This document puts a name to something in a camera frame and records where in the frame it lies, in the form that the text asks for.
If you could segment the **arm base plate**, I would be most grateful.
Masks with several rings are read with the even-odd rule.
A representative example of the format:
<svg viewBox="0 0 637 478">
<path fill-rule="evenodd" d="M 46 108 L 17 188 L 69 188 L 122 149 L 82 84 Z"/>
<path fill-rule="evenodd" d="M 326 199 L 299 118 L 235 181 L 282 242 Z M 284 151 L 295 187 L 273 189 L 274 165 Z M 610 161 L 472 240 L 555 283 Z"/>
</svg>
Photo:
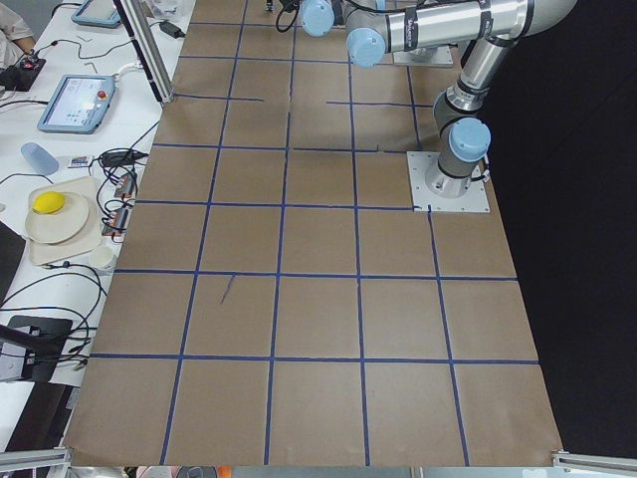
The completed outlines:
<svg viewBox="0 0 637 478">
<path fill-rule="evenodd" d="M 476 165 L 465 178 L 452 178 L 439 168 L 440 153 L 408 151 L 413 209 L 422 212 L 489 213 L 484 174 Z"/>
<path fill-rule="evenodd" d="M 420 48 L 392 54 L 393 63 L 403 66 L 427 68 L 452 68 L 454 60 L 449 46 Z"/>
</svg>

